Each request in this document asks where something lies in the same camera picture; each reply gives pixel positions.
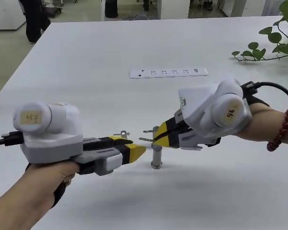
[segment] black pants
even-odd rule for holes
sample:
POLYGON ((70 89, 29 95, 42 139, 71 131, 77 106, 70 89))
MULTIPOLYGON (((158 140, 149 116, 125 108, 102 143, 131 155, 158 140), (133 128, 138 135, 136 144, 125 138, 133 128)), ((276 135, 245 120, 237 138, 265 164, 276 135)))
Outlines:
POLYGON ((42 7, 41 0, 20 0, 24 7, 24 14, 27 21, 26 35, 30 42, 37 42, 41 37, 41 29, 46 30, 50 20, 42 7))

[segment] metal cylinder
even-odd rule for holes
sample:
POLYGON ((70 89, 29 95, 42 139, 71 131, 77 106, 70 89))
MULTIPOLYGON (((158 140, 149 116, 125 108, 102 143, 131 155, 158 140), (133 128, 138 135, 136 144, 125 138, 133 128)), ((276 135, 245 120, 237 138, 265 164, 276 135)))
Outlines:
MULTIPOLYGON (((154 127, 153 129, 153 139, 155 139, 155 134, 157 130, 159 129, 158 126, 154 127)), ((153 169, 161 169, 162 167, 162 147, 159 145, 154 145, 152 143, 152 149, 153 149, 153 160, 151 162, 151 166, 153 169)))

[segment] power strip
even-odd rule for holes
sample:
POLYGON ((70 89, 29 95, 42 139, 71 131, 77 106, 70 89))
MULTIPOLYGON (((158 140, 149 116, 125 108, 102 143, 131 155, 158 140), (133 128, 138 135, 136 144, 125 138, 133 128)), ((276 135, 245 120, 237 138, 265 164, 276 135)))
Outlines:
POLYGON ((130 71, 130 78, 173 78, 190 76, 207 76, 206 68, 188 68, 188 69, 140 69, 130 71))

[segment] handwritten label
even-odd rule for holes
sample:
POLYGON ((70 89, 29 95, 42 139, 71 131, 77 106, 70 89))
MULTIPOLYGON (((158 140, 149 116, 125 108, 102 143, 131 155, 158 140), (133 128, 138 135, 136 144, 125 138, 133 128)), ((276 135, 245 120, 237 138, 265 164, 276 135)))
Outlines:
POLYGON ((42 111, 27 110, 20 113, 21 125, 40 125, 42 123, 42 111))
POLYGON ((228 105, 227 111, 225 115, 223 116, 223 123, 226 125, 231 125, 236 118, 236 115, 239 113, 239 110, 241 109, 240 101, 232 101, 228 105))

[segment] gray floor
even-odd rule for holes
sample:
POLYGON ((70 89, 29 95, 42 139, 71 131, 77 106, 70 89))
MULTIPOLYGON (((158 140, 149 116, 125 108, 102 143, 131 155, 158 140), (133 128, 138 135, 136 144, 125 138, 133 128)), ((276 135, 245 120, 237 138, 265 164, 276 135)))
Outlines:
MULTIPOLYGON (((124 0, 120 0, 119 17, 121 20, 129 16, 135 16, 143 12, 141 4, 126 5, 124 0)), ((149 16, 156 17, 157 12, 154 7, 150 8, 149 16)), ((223 17, 216 7, 213 11, 205 11, 198 8, 197 4, 190 6, 189 18, 223 17)), ((75 4, 73 0, 64 0, 64 8, 61 15, 52 22, 89 22, 99 21, 100 19, 100 1, 99 0, 79 0, 75 4)), ((25 36, 25 25, 17 31, 0 31, 0 90, 15 72, 25 56, 33 47, 25 36)))

